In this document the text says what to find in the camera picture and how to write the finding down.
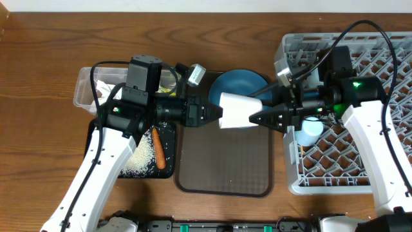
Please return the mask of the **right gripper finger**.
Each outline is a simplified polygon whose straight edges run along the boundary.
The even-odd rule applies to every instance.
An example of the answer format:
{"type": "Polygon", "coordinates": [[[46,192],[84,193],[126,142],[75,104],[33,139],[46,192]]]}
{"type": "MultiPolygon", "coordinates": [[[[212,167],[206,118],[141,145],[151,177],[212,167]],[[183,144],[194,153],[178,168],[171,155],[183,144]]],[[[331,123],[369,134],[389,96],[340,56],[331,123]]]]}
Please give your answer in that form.
{"type": "Polygon", "coordinates": [[[259,111],[248,119],[251,123],[286,133],[287,127],[290,125],[289,107],[285,103],[278,104],[271,109],[259,111]]]}
{"type": "Polygon", "coordinates": [[[264,93],[269,92],[270,96],[273,97],[274,96],[274,90],[279,88],[279,83],[277,81],[275,82],[270,82],[268,83],[266,86],[260,88],[259,90],[249,94],[249,97],[258,97],[260,95],[263,95],[264,93]]]}

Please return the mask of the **light blue cup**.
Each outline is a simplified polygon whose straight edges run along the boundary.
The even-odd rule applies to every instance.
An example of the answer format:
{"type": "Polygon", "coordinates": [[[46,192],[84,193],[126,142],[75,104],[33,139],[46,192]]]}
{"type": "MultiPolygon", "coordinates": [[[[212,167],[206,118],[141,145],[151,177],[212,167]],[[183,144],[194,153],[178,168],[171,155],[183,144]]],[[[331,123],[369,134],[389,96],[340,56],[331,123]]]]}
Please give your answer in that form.
{"type": "Polygon", "coordinates": [[[305,118],[301,130],[295,131],[295,140],[301,146],[313,146],[321,136],[324,124],[316,117],[305,118]]]}

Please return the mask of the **pink cup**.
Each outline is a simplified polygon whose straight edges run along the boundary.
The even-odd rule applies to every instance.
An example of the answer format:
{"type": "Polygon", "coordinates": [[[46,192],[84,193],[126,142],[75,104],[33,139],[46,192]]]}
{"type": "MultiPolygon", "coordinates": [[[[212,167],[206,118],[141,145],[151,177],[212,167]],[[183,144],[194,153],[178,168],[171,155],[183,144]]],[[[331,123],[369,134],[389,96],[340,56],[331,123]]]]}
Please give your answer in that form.
{"type": "Polygon", "coordinates": [[[249,128],[257,126],[249,117],[263,110],[259,99],[223,92],[220,96],[220,107],[223,108],[219,118],[220,129],[249,128]]]}

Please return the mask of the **dark blue plate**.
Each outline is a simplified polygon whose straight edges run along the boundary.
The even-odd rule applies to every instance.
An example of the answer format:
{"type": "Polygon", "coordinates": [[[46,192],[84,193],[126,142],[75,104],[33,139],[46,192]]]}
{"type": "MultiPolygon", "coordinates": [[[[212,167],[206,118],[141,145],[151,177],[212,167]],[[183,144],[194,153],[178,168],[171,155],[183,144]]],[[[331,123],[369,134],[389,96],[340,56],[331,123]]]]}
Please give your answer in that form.
{"type": "MultiPolygon", "coordinates": [[[[249,94],[266,86],[266,79],[250,70],[231,70],[222,73],[211,85],[209,90],[209,102],[220,105],[220,96],[223,92],[248,97],[249,94]]],[[[271,100],[270,93],[264,93],[255,99],[271,100]]]]}

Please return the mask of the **foil snack wrapper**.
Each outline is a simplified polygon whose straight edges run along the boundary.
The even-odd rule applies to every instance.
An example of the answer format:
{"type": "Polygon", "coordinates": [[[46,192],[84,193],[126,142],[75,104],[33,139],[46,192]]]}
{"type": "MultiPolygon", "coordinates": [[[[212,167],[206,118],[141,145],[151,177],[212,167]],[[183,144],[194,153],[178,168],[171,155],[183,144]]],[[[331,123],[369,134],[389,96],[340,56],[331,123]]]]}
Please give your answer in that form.
{"type": "Polygon", "coordinates": [[[156,95],[160,96],[160,97],[175,96],[176,95],[176,87],[166,88],[166,87],[163,87],[163,86],[159,86],[159,89],[156,92],[156,95]]]}

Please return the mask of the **orange carrot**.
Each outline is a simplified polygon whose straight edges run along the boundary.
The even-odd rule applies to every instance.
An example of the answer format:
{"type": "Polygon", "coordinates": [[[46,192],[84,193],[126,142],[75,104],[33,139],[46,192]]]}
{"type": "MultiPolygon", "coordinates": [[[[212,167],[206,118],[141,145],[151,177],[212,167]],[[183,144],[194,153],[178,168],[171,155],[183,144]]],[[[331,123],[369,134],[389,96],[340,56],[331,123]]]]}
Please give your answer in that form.
{"type": "Polygon", "coordinates": [[[164,149],[163,149],[158,131],[155,127],[152,129],[152,140],[153,140],[153,148],[154,148],[155,158],[156,158],[156,166],[158,169],[165,169],[166,159],[164,155],[164,149]]]}

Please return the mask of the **white cooked rice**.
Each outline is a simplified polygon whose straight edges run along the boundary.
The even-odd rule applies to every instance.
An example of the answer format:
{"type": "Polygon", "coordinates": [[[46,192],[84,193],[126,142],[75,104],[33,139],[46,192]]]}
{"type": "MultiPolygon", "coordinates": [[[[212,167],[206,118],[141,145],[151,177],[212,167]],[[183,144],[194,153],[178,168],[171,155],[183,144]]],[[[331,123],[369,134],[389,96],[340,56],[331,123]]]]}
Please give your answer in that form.
{"type": "Polygon", "coordinates": [[[174,131],[153,126],[120,171],[123,179],[167,179],[174,172],[174,131]]]}

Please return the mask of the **white napkin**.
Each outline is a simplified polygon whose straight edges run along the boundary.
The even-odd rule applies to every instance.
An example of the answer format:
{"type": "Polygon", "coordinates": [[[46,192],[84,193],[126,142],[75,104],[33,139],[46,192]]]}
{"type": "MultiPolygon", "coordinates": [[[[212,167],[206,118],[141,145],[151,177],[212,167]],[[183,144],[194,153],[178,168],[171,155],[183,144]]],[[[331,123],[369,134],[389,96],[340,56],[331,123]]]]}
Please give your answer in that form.
{"type": "MultiPolygon", "coordinates": [[[[98,96],[98,103],[99,105],[104,104],[108,97],[109,94],[111,93],[111,91],[113,90],[113,88],[115,87],[114,84],[106,84],[103,81],[97,81],[97,86],[96,86],[96,90],[97,90],[97,96],[98,96]]],[[[122,89],[120,89],[115,96],[113,97],[113,99],[118,99],[120,100],[122,96],[122,89]]],[[[96,114],[97,110],[96,110],[96,106],[95,106],[95,101],[93,100],[91,103],[91,107],[89,109],[89,112],[92,114],[96,114]]]]}

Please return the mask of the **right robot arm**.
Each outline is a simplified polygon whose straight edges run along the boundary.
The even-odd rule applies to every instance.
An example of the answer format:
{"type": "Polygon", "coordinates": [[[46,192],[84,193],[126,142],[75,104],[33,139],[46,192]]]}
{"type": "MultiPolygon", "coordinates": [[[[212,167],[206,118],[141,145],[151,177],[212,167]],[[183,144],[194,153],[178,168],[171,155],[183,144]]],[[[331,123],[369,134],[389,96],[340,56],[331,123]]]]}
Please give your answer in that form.
{"type": "Polygon", "coordinates": [[[369,178],[377,217],[361,221],[343,215],[319,217],[317,231],[411,231],[411,165],[390,115],[390,96],[375,76],[359,77],[348,47],[322,50],[314,68],[322,85],[306,90],[299,79],[270,109],[250,122],[279,132],[300,130],[310,115],[335,113],[350,133],[369,178]]]}

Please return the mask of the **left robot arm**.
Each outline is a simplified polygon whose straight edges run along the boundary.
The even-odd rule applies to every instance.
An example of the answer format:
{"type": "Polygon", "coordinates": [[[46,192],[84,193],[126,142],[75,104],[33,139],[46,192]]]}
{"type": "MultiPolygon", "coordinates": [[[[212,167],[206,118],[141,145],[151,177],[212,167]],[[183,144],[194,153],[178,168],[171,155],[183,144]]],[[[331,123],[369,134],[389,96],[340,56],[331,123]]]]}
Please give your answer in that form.
{"type": "Polygon", "coordinates": [[[135,55],[126,65],[126,81],[106,102],[95,104],[95,129],[84,160],[42,231],[137,231],[137,222],[125,217],[114,216],[103,226],[98,222],[144,133],[159,122],[200,127],[222,116],[221,107],[186,94],[186,87],[199,85],[205,75],[201,65],[172,67],[150,55],[135,55]]]}

